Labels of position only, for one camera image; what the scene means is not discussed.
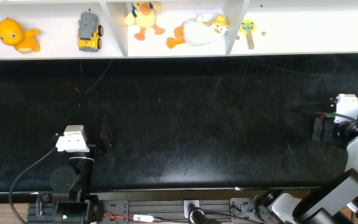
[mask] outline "duck's beak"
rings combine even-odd
[[[150,14],[151,8],[150,8],[150,6],[149,6],[149,4],[148,4],[147,2],[141,4],[139,9],[140,9],[140,11],[141,11],[141,13],[142,13],[143,15],[146,15],[146,16],[147,16],[147,15]]]

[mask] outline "black table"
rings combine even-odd
[[[69,114],[114,149],[95,159],[93,192],[307,187],[344,171],[344,149],[312,142],[314,118],[289,109],[358,96],[358,54],[0,62],[0,192],[53,147]],[[16,190],[50,190],[55,152]]]

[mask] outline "white plush duck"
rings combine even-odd
[[[176,38],[169,37],[167,46],[172,49],[184,43],[190,46],[209,44],[224,36],[228,26],[223,15],[218,15],[211,23],[205,23],[203,17],[199,16],[196,20],[188,20],[183,26],[177,27],[174,30]]]

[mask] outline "toy truck wheel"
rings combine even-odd
[[[98,26],[98,34],[99,34],[99,36],[103,36],[103,34],[104,34],[104,29],[103,29],[103,26],[101,26],[101,25]]]
[[[98,39],[98,49],[102,48],[102,40],[99,38]]]

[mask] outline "yellow hat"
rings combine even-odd
[[[218,15],[216,16],[216,19],[211,22],[212,24],[218,25],[218,26],[229,26],[226,22],[226,17],[224,15]]]

